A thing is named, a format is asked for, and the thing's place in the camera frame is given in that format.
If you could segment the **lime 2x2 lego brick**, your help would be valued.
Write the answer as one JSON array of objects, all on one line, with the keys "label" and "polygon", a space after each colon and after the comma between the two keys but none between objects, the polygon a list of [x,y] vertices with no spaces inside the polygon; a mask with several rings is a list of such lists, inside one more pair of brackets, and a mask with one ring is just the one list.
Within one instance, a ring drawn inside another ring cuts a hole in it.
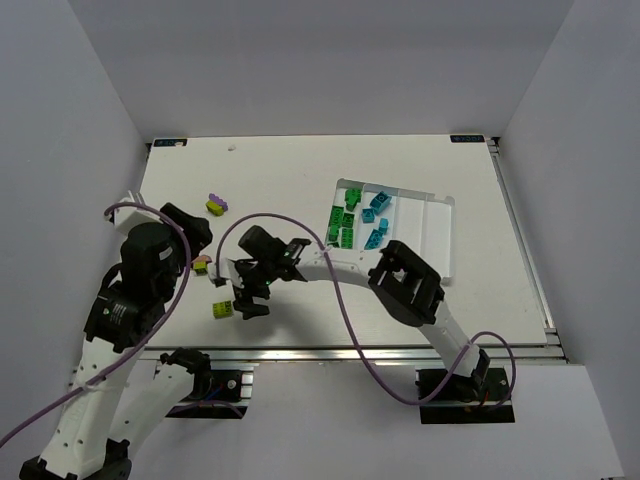
[{"label": "lime 2x2 lego brick", "polygon": [[234,314],[233,302],[231,300],[216,302],[212,304],[212,315],[215,319],[232,317]]}]

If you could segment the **lime curved lego brick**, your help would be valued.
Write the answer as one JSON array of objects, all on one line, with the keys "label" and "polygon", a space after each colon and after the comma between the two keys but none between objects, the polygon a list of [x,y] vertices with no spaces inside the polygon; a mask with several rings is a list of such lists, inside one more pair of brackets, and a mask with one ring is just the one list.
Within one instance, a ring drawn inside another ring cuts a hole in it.
[{"label": "lime curved lego brick", "polygon": [[216,217],[222,216],[225,213],[225,210],[222,206],[211,200],[205,203],[205,207],[209,213]]}]

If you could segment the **green curved lego brick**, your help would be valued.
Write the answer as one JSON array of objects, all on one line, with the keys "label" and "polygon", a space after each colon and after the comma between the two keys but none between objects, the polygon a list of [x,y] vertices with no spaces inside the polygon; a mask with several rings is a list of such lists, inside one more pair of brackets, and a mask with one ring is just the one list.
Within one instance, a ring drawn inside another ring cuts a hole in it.
[{"label": "green curved lego brick", "polygon": [[356,206],[361,202],[362,190],[357,188],[349,188],[344,194],[345,208],[348,211],[353,211]]}]

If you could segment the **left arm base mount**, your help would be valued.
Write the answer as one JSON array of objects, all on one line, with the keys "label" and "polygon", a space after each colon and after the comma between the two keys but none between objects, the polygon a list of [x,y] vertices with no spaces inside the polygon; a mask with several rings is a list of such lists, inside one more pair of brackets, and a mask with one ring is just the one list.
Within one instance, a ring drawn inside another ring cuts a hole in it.
[{"label": "left arm base mount", "polygon": [[247,412],[252,370],[216,367],[208,354],[186,348],[161,354],[159,363],[179,365],[193,378],[191,392],[167,413],[167,418],[240,419]]}]

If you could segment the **purple scalloped lego brick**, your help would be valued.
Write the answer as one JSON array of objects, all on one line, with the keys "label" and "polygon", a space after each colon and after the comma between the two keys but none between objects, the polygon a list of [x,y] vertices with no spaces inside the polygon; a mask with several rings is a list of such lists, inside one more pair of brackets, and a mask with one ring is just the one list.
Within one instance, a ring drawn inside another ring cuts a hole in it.
[{"label": "purple scalloped lego brick", "polygon": [[210,193],[209,200],[214,202],[216,205],[219,205],[224,211],[228,210],[228,203],[218,195]]}]

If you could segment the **teal curved large lego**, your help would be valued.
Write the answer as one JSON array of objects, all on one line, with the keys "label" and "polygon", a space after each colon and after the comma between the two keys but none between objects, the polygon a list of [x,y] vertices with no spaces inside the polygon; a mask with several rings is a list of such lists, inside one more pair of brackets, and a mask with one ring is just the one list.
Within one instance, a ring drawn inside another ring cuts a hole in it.
[{"label": "teal curved large lego", "polygon": [[390,205],[391,199],[392,197],[385,191],[380,191],[371,199],[369,207],[376,215],[379,215]]}]

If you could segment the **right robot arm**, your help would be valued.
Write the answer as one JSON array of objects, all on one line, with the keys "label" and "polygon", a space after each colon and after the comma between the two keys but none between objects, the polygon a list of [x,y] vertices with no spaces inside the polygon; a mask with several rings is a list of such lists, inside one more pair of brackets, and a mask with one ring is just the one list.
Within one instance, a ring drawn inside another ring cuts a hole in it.
[{"label": "right robot arm", "polygon": [[441,276],[403,242],[391,240],[374,250],[335,249],[303,238],[284,243],[253,226],[241,237],[239,247],[248,257],[223,260],[220,274],[232,282],[233,306],[244,319],[269,314],[269,308],[255,300],[269,299],[270,285],[277,280],[331,281],[369,289],[391,318],[417,329],[428,340],[450,375],[447,385],[460,400],[480,396],[489,357],[471,343],[453,317]]}]

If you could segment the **green 2x4 lego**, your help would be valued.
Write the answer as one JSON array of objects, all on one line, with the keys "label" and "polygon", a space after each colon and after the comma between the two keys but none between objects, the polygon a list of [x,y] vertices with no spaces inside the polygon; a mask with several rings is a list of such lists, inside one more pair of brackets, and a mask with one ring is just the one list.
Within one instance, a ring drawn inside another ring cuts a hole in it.
[{"label": "green 2x4 lego", "polygon": [[343,221],[344,208],[342,206],[333,205],[329,216],[329,226],[340,228]]},{"label": "green 2x4 lego", "polygon": [[354,229],[343,227],[340,234],[340,247],[352,249],[354,245]]}]

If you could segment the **teal square lego brick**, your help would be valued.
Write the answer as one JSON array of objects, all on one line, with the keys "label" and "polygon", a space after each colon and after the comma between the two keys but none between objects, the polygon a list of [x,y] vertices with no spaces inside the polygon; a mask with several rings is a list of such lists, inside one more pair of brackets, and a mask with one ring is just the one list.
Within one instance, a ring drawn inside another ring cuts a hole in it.
[{"label": "teal square lego brick", "polygon": [[378,224],[378,230],[382,233],[382,234],[386,234],[388,232],[389,229],[389,221],[387,218],[382,217],[379,220],[379,224]]}]

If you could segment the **teal 2x4 lego brick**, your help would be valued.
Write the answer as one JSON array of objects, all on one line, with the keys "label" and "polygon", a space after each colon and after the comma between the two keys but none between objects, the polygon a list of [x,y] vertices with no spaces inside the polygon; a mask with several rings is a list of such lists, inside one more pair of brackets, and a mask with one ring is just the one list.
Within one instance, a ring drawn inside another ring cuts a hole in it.
[{"label": "teal 2x4 lego brick", "polygon": [[373,250],[380,247],[384,239],[384,234],[379,229],[373,229],[367,238],[364,249]]}]

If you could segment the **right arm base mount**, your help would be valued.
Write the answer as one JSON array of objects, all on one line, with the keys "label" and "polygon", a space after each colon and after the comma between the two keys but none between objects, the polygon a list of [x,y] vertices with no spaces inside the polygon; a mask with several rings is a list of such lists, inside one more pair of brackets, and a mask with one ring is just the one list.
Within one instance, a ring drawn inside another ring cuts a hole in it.
[{"label": "right arm base mount", "polygon": [[433,400],[419,407],[420,422],[423,425],[513,424],[515,413],[511,401],[498,405],[509,387],[504,368],[490,368],[478,392],[452,377]]}]

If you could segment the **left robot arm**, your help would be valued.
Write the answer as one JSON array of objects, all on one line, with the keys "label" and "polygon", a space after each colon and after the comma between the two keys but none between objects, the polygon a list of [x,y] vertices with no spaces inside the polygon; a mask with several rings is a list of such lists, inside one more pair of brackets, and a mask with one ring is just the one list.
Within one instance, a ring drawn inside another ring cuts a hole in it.
[{"label": "left robot arm", "polygon": [[160,209],[123,200],[106,217],[124,234],[120,260],[104,275],[84,327],[71,390],[57,401],[62,414],[42,453],[24,462],[22,479],[125,479],[133,444],[194,388],[206,355],[170,355],[162,388],[125,419],[114,419],[143,347],[172,313],[192,261],[213,240],[206,219],[171,203]]}]

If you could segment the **teal small lego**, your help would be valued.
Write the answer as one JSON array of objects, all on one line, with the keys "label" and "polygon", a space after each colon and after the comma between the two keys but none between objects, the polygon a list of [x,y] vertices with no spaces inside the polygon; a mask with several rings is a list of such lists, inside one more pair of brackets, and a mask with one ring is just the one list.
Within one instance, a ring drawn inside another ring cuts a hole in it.
[{"label": "teal small lego", "polygon": [[364,208],[361,210],[361,220],[364,224],[370,224],[375,221],[375,212],[371,208]]}]

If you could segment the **green square lego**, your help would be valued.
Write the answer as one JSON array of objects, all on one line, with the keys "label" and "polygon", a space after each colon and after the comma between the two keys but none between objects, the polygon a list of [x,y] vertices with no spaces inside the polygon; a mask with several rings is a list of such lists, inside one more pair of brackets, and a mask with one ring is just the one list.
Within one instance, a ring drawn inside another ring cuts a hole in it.
[{"label": "green square lego", "polygon": [[345,212],[342,217],[341,225],[344,228],[352,228],[354,225],[355,215],[352,213]]},{"label": "green square lego", "polygon": [[340,227],[338,225],[330,225],[327,233],[329,242],[336,242],[340,236]]}]

